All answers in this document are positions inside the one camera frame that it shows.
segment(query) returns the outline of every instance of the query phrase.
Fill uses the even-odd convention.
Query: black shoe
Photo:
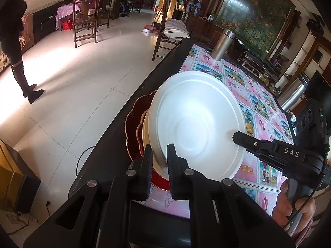
[[[33,84],[29,88],[31,88],[32,90],[34,90],[36,88],[36,86],[37,86],[37,84]],[[24,98],[26,98],[28,95],[25,92],[23,92],[23,96],[24,96]]]
[[[34,103],[35,100],[37,100],[42,94],[44,93],[43,89],[40,89],[38,91],[32,91],[30,95],[28,95],[29,103]]]

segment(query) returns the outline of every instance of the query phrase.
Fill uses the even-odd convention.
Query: black jacket
[[[26,11],[24,0],[7,0],[0,9],[0,38],[24,30],[22,17]]]

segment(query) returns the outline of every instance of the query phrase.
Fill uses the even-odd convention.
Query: tile floor
[[[56,31],[23,55],[30,84],[46,90],[29,104],[10,69],[0,74],[0,139],[41,179],[31,215],[42,223],[68,198],[79,156],[96,145],[117,113],[161,59],[156,36],[141,32],[153,12],[142,10],[101,26],[98,43],[75,49],[72,31]],[[78,171],[92,150],[82,157]]]

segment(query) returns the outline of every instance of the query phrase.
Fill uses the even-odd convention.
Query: patterned tablecloth
[[[248,135],[260,140],[277,139],[293,144],[286,115],[279,109],[271,93],[250,75],[224,59],[214,60],[197,45],[192,47],[180,72],[189,70],[210,74],[231,90],[242,109]],[[280,186],[286,178],[246,151],[233,180],[272,215]],[[174,201],[169,191],[154,185],[151,185],[149,199],[140,203],[161,212],[187,218],[190,216],[188,201]]]
[[[78,4],[76,4],[76,10],[78,11],[80,8]],[[56,13],[56,22],[55,22],[55,29],[60,28],[60,19],[64,18],[65,16],[68,16],[73,13],[73,3],[69,5],[63,5],[58,8],[58,11]]]

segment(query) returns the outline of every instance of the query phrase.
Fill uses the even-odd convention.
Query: device handle
[[[292,219],[290,223],[290,228],[286,231],[287,233],[290,234],[297,229],[297,226],[299,225],[301,218],[303,216],[303,213],[299,212],[297,213],[296,217],[293,218],[294,214],[297,211],[297,209],[295,208],[295,203],[297,202],[298,199],[309,197],[313,192],[313,189],[311,189],[309,186],[299,184],[294,179],[288,179],[287,182],[289,188],[286,192],[286,195],[293,208],[292,214],[287,217],[289,220]]]

